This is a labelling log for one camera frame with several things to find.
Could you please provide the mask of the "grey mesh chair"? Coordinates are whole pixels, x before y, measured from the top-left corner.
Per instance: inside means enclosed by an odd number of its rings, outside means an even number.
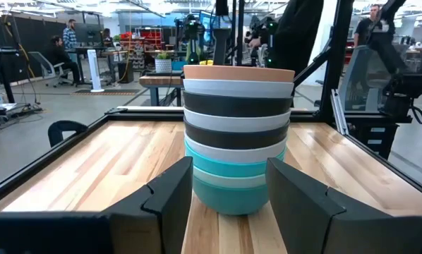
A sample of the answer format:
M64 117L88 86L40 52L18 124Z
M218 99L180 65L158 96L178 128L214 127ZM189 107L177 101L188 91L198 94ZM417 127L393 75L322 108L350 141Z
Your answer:
M350 111L378 112L390 75L378 53L366 45L358 46L345 70L339 96L346 114Z

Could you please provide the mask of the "pink bowl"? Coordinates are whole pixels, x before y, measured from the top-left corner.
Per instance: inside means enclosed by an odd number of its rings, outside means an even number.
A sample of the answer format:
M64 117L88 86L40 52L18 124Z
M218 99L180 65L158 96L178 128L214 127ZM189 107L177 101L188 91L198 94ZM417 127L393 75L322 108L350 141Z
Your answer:
M245 66L185 65L185 79L292 82L295 72Z

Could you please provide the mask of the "potted plant white pot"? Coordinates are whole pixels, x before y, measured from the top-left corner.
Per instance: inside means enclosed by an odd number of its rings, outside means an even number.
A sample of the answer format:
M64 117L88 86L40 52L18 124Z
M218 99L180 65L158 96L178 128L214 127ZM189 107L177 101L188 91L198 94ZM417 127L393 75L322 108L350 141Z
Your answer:
M171 73L171 55L169 52L160 52L156 56L155 71L157 73Z

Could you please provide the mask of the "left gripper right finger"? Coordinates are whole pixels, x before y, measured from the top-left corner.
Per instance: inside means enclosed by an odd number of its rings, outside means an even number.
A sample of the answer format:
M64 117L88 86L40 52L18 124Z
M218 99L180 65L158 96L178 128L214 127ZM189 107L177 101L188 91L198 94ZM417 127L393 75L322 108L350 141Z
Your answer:
M421 217L393 217L277 158L266 180L288 254L422 254Z

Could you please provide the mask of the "silver aluminium rail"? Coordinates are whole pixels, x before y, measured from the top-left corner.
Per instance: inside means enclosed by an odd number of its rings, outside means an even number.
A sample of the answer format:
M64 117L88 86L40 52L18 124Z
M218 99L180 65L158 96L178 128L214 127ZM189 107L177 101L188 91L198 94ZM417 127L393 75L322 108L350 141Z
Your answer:
M337 131L342 135L349 134L349 128L346 123L346 118L344 115L344 109L342 107L341 99L339 97L339 93L336 89L331 90L331 103L332 109L334 113L335 124L337 127Z

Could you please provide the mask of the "red storage shelf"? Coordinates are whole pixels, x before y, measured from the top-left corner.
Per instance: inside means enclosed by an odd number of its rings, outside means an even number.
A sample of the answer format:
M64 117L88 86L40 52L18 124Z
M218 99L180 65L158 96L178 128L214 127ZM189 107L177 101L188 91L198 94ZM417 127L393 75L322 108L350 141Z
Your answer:
M120 34L120 45L128 51L128 57L137 71L155 67L155 58L164 46L162 29L135 27Z

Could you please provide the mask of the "pale mint bowl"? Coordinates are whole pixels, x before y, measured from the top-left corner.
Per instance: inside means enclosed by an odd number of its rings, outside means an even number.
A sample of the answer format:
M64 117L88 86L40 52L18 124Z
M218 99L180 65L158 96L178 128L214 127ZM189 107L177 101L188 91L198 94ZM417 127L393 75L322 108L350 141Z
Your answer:
M264 174L249 177L220 176L194 166L193 175L206 184L220 188L246 189L257 188L266 184Z

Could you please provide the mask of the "background robot green light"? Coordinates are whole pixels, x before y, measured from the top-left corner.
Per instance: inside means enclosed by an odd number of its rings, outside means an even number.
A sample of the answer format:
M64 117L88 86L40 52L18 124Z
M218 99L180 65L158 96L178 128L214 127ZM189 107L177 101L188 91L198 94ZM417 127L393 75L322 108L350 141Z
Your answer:
M183 20L183 42L186 43L188 64L199 64L203 56L203 35L205 27L193 15L188 14Z

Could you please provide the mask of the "grey office chair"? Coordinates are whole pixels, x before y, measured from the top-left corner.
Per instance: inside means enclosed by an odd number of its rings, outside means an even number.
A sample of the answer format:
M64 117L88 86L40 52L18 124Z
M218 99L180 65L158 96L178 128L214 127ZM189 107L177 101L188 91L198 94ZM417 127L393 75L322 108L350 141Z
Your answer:
M45 80L46 86L58 87L61 85L73 85L73 81L65 78L65 75L71 73L69 68L62 69L64 63L52 64L40 52L28 52L28 54L36 60L42 69L42 79Z

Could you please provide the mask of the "black trash bin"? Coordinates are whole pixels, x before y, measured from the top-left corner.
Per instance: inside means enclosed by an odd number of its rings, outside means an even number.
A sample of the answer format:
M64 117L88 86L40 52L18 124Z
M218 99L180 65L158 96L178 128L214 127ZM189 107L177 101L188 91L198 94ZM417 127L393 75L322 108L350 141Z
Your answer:
M119 83L131 83L134 81L133 64L131 61L119 62L117 67Z

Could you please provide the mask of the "black bowl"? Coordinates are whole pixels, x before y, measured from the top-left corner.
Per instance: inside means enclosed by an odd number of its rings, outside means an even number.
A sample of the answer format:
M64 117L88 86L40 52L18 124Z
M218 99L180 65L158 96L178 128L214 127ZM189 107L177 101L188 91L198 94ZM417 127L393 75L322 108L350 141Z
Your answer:
M183 119L186 135L200 143L210 147L217 147L230 150L249 150L262 147L268 147L280 143L287 137L287 131L290 121L283 126L257 132L229 132L229 131L213 131L190 124Z
M228 117L264 117L287 113L289 98L228 97L183 92L184 108L200 114Z

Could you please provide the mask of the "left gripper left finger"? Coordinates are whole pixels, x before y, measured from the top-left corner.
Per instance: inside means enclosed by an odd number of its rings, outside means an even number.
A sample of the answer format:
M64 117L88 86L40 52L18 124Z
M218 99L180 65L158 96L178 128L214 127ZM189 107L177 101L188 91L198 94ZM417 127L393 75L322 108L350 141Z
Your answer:
M181 254L192 199L193 158L183 157L104 210L104 254Z

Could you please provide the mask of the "teal bowl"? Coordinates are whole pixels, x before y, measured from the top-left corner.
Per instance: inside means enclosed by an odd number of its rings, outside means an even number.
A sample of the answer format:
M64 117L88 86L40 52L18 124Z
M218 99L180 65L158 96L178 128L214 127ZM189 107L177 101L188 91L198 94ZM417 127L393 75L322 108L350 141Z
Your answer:
M230 176L230 177L249 177L257 176L265 173L266 160L256 163L242 164L242 163L229 163L217 161L204 157L197 152L194 152L185 142L186 146L186 155L193 158L194 166L202 169L203 171L209 172L211 174L216 174L220 176ZM286 150L278 155L276 158L283 160Z
M255 188L223 188L193 177L193 191L207 207L220 214L252 214L269 200L267 186Z

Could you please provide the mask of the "wooden workbench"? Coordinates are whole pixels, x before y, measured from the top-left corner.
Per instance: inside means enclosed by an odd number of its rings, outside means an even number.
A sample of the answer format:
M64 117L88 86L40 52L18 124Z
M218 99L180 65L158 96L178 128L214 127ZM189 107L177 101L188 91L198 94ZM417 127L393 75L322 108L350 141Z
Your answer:
M181 76L144 75L139 77L138 82L149 90L152 107L168 107L173 102L176 102L178 107L182 106L183 79Z

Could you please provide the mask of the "white tower fan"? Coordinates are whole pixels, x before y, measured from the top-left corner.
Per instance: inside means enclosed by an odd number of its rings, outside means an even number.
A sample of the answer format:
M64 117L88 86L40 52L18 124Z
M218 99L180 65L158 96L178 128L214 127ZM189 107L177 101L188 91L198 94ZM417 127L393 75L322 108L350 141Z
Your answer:
M92 79L92 93L104 92L101 86L100 69L97 62L97 52L95 49L87 50L88 62L90 67L90 75Z

